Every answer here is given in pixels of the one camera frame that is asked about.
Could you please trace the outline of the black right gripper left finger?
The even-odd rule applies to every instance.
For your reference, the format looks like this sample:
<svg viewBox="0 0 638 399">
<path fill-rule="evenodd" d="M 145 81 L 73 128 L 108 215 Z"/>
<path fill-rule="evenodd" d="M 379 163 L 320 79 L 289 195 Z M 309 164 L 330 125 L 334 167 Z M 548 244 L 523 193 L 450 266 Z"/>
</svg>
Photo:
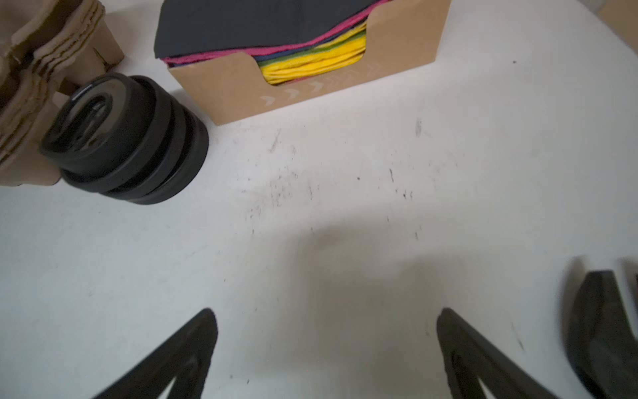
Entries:
<svg viewBox="0 0 638 399">
<path fill-rule="evenodd" d="M 219 337 L 211 309 L 202 309 L 99 398 L 200 398 Z"/>
</svg>

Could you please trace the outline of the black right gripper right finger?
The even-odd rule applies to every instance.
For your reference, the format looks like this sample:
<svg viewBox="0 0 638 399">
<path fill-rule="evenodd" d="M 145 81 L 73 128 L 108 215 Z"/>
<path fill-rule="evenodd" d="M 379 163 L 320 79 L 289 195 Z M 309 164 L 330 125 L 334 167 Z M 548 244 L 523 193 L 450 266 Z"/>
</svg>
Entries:
<svg viewBox="0 0 638 399">
<path fill-rule="evenodd" d="M 442 310 L 437 338 L 453 398 L 554 398 L 453 309 Z"/>
</svg>

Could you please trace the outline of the black adjustable wrench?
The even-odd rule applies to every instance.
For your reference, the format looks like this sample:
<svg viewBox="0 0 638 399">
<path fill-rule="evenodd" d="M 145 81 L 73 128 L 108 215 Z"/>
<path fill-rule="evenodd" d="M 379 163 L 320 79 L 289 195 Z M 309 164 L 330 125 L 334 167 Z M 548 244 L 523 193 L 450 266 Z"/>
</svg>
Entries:
<svg viewBox="0 0 638 399">
<path fill-rule="evenodd" d="M 637 397 L 637 339 L 613 272 L 585 276 L 569 314 L 566 352 L 593 397 Z"/>
</svg>

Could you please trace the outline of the stack of black cup lids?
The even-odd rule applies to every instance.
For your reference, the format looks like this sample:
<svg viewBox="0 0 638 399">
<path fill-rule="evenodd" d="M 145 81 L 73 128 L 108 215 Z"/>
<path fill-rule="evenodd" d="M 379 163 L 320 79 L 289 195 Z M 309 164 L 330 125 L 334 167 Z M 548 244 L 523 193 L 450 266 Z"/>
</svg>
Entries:
<svg viewBox="0 0 638 399">
<path fill-rule="evenodd" d="M 209 132 L 147 76 L 108 73 L 75 91 L 41 153 L 70 186 L 133 204 L 159 204 L 197 176 Z"/>
</svg>

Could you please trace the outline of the stack of coloured napkins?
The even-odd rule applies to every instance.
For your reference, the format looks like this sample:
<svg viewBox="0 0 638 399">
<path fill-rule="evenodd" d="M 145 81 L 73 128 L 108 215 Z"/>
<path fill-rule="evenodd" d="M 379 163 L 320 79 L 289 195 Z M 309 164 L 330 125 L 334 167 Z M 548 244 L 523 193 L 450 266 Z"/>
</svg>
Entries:
<svg viewBox="0 0 638 399">
<path fill-rule="evenodd" d="M 367 49 L 367 19 L 379 1 L 165 1 L 156 58 L 182 67 L 251 56 L 280 85 L 348 67 Z"/>
</svg>

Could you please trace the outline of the stack of pulp cup carriers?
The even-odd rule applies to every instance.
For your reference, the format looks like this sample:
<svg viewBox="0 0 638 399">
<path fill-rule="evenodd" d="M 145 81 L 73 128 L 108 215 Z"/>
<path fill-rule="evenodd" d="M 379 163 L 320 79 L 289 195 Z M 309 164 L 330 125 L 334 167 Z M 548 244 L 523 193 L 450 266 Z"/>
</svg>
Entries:
<svg viewBox="0 0 638 399">
<path fill-rule="evenodd" d="M 1 184 L 52 186 L 59 169 L 40 143 L 58 113 L 53 98 L 125 57 L 97 0 L 1 3 Z"/>
</svg>

